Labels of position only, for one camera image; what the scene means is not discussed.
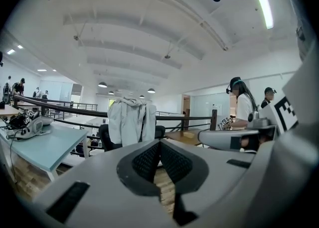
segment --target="wooden table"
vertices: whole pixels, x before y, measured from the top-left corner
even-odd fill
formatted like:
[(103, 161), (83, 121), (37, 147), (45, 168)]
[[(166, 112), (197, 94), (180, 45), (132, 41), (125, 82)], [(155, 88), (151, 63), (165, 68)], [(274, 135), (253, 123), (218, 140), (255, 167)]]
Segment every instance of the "wooden table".
[(197, 146), (201, 144), (198, 140), (198, 133), (200, 131), (202, 130), (194, 129), (194, 130), (172, 131), (172, 132), (166, 132), (165, 136), (167, 138), (171, 138), (188, 145)]
[(19, 114), (19, 110), (11, 107), (10, 105), (5, 105), (4, 109), (0, 109), (0, 117), (2, 116), (13, 116)]

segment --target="light blue table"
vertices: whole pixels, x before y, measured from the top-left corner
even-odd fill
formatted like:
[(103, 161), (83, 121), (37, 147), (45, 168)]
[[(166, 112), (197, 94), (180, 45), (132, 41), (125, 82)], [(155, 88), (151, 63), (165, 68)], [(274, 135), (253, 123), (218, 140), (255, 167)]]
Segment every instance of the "light blue table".
[[(43, 130), (51, 130), (51, 133), (35, 136), (30, 139), (13, 141), (11, 150), (32, 165), (47, 172), (51, 181), (57, 178), (56, 168), (72, 149), (83, 140), (84, 157), (88, 158), (86, 144), (86, 130), (78, 130), (51, 124), (44, 126)], [(12, 139), (6, 138), (6, 132), (0, 128), (0, 140), (9, 147)]]

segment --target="wooden floor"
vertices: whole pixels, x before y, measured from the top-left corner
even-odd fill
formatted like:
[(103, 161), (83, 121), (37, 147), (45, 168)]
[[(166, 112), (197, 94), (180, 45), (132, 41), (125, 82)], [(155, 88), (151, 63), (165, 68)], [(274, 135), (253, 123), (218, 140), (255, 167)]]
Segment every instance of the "wooden floor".
[[(4, 147), (3, 150), (8, 164), (11, 165), (9, 149)], [(12, 186), (17, 194), (21, 195), (26, 200), (31, 201), (50, 183), (50, 179), (46, 172), (32, 166), (14, 152), (11, 153), (11, 158), (14, 166), (14, 169), (11, 168), (11, 170), (12, 173), (15, 173), (15, 179), (17, 180), (17, 184), (15, 185), (12, 182)], [(69, 169), (71, 168), (61, 164), (57, 168), (57, 173), (58, 175), (61, 175)], [(162, 205), (172, 216), (175, 197), (174, 183), (170, 180), (168, 174), (163, 168), (157, 170), (154, 183), (160, 188)]]

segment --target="chair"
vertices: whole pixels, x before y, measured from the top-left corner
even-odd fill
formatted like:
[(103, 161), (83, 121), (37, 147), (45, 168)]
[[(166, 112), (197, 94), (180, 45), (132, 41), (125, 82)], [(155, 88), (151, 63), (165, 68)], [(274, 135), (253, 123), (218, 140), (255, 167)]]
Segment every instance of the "chair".
[[(109, 135), (109, 125), (103, 124), (99, 128), (99, 135), (101, 138), (101, 142), (104, 148), (104, 151), (111, 151), (120, 147), (123, 147), (122, 144), (114, 144)], [(165, 127), (161, 125), (155, 126), (155, 138), (164, 138), (165, 135)]]
[(99, 128), (99, 135), (101, 138), (102, 145), (104, 147), (104, 151), (111, 151), (117, 148), (122, 147), (122, 144), (114, 144), (109, 135), (109, 125), (103, 124)]
[(155, 138), (164, 138), (166, 128), (162, 125), (155, 126)]

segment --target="desk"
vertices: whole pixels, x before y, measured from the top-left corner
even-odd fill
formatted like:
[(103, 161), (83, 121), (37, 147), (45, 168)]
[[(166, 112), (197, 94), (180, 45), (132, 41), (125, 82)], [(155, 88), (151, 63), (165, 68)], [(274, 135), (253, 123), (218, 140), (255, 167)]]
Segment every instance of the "desk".
[(5, 105), (4, 109), (0, 109), (0, 117), (2, 116), (13, 116), (19, 114), (19, 110), (11, 107), (10, 105)]
[[(51, 133), (21, 141), (13, 141), (11, 150), (32, 165), (46, 171), (50, 180), (53, 181), (58, 176), (56, 168), (81, 141), (83, 141), (84, 156), (85, 158), (89, 157), (86, 144), (87, 131), (55, 124), (44, 126), (43, 131), (46, 130), (51, 130)], [(12, 139), (8, 140), (6, 138), (6, 132), (3, 128), (0, 129), (0, 141), (9, 147), (12, 142)], [(8, 169), (8, 173), (13, 177), (10, 169)]]
[(165, 136), (170, 139), (188, 144), (188, 145), (200, 145), (201, 143), (198, 140), (198, 133), (202, 131), (199, 129), (194, 130), (183, 130), (183, 131), (172, 131), (166, 132)]

